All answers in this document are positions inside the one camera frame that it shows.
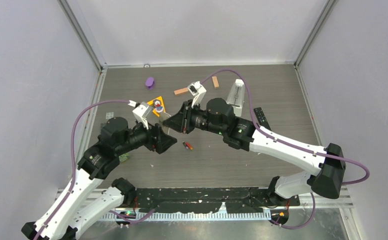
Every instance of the black remote control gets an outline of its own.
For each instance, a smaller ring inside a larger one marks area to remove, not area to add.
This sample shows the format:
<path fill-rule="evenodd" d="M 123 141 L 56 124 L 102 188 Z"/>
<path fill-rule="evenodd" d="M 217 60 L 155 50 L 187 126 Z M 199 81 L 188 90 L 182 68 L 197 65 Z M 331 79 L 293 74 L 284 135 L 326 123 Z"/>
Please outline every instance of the black remote control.
<path fill-rule="evenodd" d="M 261 126 L 265 127 L 269 131 L 272 131 L 271 127 L 269 126 L 268 120 L 266 120 L 265 114 L 263 113 L 263 110 L 261 107 L 256 107 L 254 109 L 254 114 L 256 114 L 256 118 L 259 121 L 259 124 Z"/>

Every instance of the gray wall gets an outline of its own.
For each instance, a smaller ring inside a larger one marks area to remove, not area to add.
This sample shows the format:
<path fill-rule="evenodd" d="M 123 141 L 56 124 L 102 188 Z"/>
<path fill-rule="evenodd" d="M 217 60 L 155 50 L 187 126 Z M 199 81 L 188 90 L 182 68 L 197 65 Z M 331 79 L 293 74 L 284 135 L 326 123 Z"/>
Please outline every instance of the gray wall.
<path fill-rule="evenodd" d="M 366 239 L 387 239 L 388 1 L 338 1 L 300 70 L 323 142 L 370 169 L 349 187 Z"/>
<path fill-rule="evenodd" d="M 68 181 L 97 75 L 57 1 L 0 0 L 0 240 L 25 239 Z"/>
<path fill-rule="evenodd" d="M 108 65 L 139 65 L 294 62 L 327 0 L 70 2 Z"/>

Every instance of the wooden stick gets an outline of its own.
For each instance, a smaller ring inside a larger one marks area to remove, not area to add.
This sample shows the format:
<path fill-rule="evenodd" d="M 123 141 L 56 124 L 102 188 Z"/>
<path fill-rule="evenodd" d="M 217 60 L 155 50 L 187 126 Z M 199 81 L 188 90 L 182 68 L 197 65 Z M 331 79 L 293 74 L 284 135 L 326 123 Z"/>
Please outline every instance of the wooden stick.
<path fill-rule="evenodd" d="M 175 90 L 173 92 L 175 93 L 175 95 L 181 95 L 181 94 L 184 94 L 184 93 L 188 92 L 188 88 L 184 87 L 184 88 Z"/>
<path fill-rule="evenodd" d="M 211 79 L 213 80 L 213 86 L 215 89 L 219 88 L 219 82 L 218 82 L 218 77 L 217 76 L 212 76 Z"/>

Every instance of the gray table surface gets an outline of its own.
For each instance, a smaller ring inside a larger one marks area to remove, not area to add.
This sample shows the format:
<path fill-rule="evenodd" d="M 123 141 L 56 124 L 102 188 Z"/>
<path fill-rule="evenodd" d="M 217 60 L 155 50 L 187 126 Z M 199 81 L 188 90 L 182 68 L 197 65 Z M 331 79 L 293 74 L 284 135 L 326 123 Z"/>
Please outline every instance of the gray table surface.
<path fill-rule="evenodd" d="M 174 90 L 189 83 L 201 81 L 223 66 L 111 68 L 107 70 L 100 100 L 125 99 L 148 102 L 163 97 L 166 112 L 173 115 L 183 101 L 191 99 L 189 93 L 175 96 Z M 310 115 L 292 65 L 243 65 L 231 66 L 239 71 L 251 89 L 254 107 L 262 107 L 272 130 L 286 137 L 317 144 Z M 145 81 L 154 77 L 155 87 L 148 90 Z M 202 100 L 226 100 L 237 76 L 232 73 L 217 75 L 220 88 L 214 89 L 212 80 L 204 84 L 207 93 Z M 248 111 L 247 91 L 242 117 L 251 119 Z M 98 107 L 90 144 L 97 141 L 101 123 L 106 113 L 124 117 L 129 127 L 135 125 L 132 108 L 122 103 Z M 302 170 L 285 161 L 266 154 L 257 154 L 228 147 L 222 137 L 209 132 L 194 130 L 189 135 L 170 131 L 178 143 L 163 154 L 150 152 L 144 147 L 129 153 L 130 159 L 114 169 L 99 186 L 107 188 L 117 178 L 128 179 L 138 188 L 182 187 L 266 187 L 275 176 L 289 176 Z M 189 142 L 193 151 L 187 150 L 182 141 Z"/>

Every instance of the purple object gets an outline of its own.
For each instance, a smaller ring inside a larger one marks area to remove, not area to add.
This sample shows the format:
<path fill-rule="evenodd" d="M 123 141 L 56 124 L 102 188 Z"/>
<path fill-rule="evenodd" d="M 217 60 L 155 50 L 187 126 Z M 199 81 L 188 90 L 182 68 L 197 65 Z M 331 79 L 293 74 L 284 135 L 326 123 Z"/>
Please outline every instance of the purple object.
<path fill-rule="evenodd" d="M 149 90 L 152 90 L 154 88 L 154 77 L 147 78 L 147 81 L 145 81 L 145 85 Z"/>

